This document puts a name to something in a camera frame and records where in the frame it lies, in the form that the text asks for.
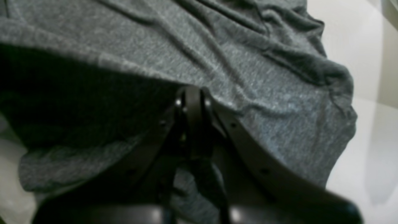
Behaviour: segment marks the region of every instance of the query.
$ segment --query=gray shirt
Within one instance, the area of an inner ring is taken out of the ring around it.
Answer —
[[[94,177],[184,84],[206,86],[281,163],[325,187],[355,133],[352,78],[329,61],[305,0],[0,0],[0,110],[29,152],[23,188]],[[176,209],[217,210],[180,170]]]

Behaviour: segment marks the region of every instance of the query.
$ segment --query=gray t-shirt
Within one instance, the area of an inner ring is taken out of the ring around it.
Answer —
[[[23,188],[82,183],[134,149],[184,84],[206,86],[296,174],[324,187],[355,133],[352,78],[305,0],[0,0],[0,111]],[[176,207],[217,210],[183,170]]]

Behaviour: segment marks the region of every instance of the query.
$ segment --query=clothing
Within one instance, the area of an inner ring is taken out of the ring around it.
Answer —
[[[0,111],[29,149],[19,169],[27,191],[47,197],[120,160],[184,84],[208,87],[265,149],[322,187],[355,133],[352,78],[326,58],[324,24],[305,0],[3,3]],[[177,207],[213,223],[217,210],[193,181],[177,174],[191,195]]]

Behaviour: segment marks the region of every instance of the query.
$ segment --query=white floor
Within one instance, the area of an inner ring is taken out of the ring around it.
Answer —
[[[308,0],[308,11],[326,23],[323,43],[329,58],[354,77],[353,107],[359,116],[357,133],[327,188],[354,201],[366,224],[396,224],[398,12],[388,0]],[[7,224],[28,224],[35,203],[17,177],[25,149],[2,139],[5,129],[0,116],[0,216]]]

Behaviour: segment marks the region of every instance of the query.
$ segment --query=black object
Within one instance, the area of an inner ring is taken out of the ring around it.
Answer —
[[[33,224],[174,224],[169,201],[182,163],[189,164],[199,191],[220,208],[221,224],[267,223],[264,216],[272,211],[300,223],[362,223],[353,203],[293,174],[207,89],[188,86],[136,149],[88,183],[47,201]],[[201,181],[201,174],[212,173],[211,163],[224,187],[208,192],[203,185],[216,177]]]

